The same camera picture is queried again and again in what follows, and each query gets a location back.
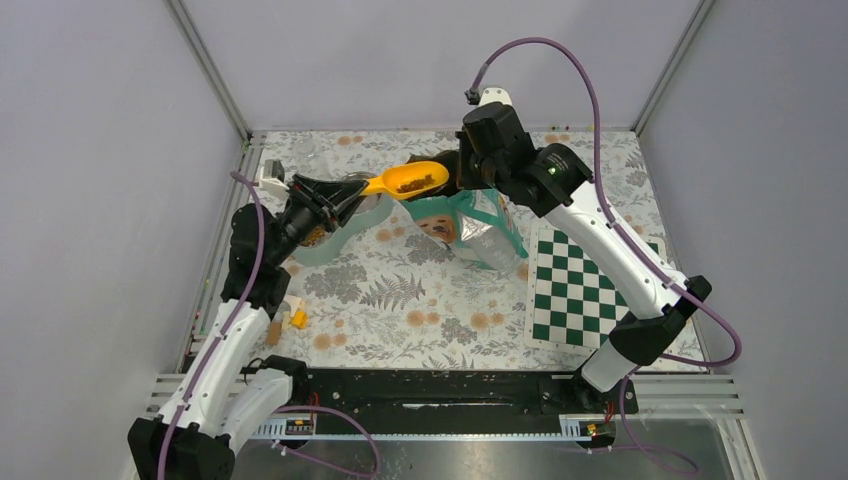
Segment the orange plastic scoop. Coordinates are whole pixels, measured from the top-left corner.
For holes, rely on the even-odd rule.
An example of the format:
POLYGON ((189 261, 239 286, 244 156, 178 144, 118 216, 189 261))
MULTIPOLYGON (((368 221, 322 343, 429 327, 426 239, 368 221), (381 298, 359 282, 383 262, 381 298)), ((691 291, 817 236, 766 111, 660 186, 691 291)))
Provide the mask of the orange plastic scoop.
POLYGON ((363 196, 384 194, 395 200, 407 200, 444 186, 450 179, 448 169, 435 161, 420 161, 391 167, 367 180, 363 196))

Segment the green dog food bag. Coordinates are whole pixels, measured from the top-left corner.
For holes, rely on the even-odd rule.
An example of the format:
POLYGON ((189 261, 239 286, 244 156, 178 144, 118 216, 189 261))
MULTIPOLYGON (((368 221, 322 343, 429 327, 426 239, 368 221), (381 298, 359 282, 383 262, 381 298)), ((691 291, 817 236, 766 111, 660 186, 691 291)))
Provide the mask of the green dog food bag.
POLYGON ((425 235, 465 262, 509 271, 528 258, 506 201, 494 189, 407 200, 401 205, 425 235))

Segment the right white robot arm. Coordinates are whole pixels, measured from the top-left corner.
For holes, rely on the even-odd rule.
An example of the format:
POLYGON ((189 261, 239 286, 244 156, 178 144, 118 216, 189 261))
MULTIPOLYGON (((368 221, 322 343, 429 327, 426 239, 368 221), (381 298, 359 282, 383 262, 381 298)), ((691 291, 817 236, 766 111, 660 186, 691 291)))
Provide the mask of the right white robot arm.
POLYGON ((579 367, 573 386, 579 407, 601 410, 625 376, 665 353, 702 308, 711 283, 662 262, 598 195, 599 179, 587 164, 561 143, 535 145, 512 105, 479 105, 456 137, 456 150, 409 157, 418 169, 404 182, 412 199, 493 189, 565 234, 625 301, 627 313, 579 367))

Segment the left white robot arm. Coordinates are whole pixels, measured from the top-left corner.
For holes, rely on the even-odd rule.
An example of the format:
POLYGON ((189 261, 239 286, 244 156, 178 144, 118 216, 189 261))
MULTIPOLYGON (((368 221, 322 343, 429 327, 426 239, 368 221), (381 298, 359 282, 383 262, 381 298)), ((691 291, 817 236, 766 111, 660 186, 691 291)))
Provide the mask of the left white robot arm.
POLYGON ((230 395, 248 354, 283 303, 291 276, 286 258, 318 227, 345 225, 363 200, 364 179, 321 181, 299 174, 274 215, 243 175, 253 198, 231 217, 228 273, 221 303, 188 372, 154 418, 138 418, 128 444, 142 479, 228 479, 244 444, 273 411, 309 401, 305 365, 264 360, 250 385, 230 395))

